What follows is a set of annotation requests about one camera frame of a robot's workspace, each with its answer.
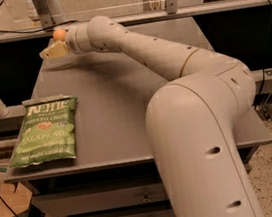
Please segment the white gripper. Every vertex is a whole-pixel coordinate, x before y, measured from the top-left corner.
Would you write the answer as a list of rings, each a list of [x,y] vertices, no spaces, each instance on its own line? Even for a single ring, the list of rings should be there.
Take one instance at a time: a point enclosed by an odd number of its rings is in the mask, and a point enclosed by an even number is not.
[[[78,54],[92,51],[86,25],[68,29],[65,38],[66,43],[61,40],[53,42],[40,52],[40,57],[45,61],[61,58],[61,56],[67,56],[69,53],[68,48],[70,52]]]

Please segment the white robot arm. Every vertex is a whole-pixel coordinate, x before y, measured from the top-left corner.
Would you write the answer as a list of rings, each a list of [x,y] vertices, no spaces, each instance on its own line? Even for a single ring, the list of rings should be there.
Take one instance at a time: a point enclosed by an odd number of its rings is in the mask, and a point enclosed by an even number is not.
[[[265,217],[236,148],[234,129],[255,99],[240,60],[129,31],[97,16],[58,28],[40,52],[120,52],[164,77],[146,109],[146,133],[175,217]]]

